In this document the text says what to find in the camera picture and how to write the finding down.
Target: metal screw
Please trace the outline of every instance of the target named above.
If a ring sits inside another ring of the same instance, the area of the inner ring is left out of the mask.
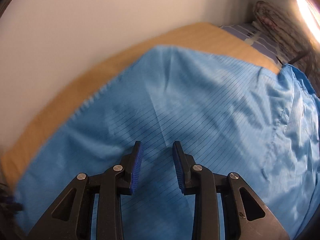
[[[193,165],[193,169],[194,169],[195,171],[202,171],[202,166],[199,165],[199,164],[196,164],[196,165]]]
[[[113,170],[114,171],[121,171],[123,169],[123,167],[121,165],[115,165],[113,166]]]
[[[85,179],[86,176],[87,176],[87,175],[86,175],[85,173],[79,173],[79,174],[77,175],[77,179],[83,180],[83,179]]]
[[[232,173],[230,173],[230,178],[231,179],[239,179],[239,174],[235,173],[235,172],[232,172]]]

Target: blue cloth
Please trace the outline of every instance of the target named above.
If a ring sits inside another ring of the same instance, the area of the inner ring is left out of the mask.
[[[231,57],[156,47],[101,88],[41,147],[15,196],[28,232],[80,172],[102,173],[144,145],[137,191],[122,197],[129,239],[190,239],[194,197],[178,188],[172,143],[215,173],[239,173],[293,239],[320,202],[319,99],[286,65],[278,75]]]

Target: white wall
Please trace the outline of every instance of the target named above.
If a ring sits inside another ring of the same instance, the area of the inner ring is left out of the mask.
[[[0,147],[111,54],[194,22],[246,22],[254,1],[13,0],[0,18]]]

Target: wrinkled cloth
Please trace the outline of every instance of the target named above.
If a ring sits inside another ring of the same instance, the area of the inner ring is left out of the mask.
[[[104,172],[130,153],[144,155],[138,188],[122,196],[124,236],[190,239],[194,196],[178,188],[172,143],[223,175],[235,171],[291,239],[320,202],[319,99],[305,75],[278,75],[235,58],[156,47],[74,113],[41,147],[17,184],[17,221],[30,231],[81,172]]]

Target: bright light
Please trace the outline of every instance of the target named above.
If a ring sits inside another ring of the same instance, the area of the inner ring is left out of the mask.
[[[311,33],[316,40],[320,43],[320,19],[319,12],[316,12],[314,8],[306,0],[297,0],[300,13],[306,22]]]

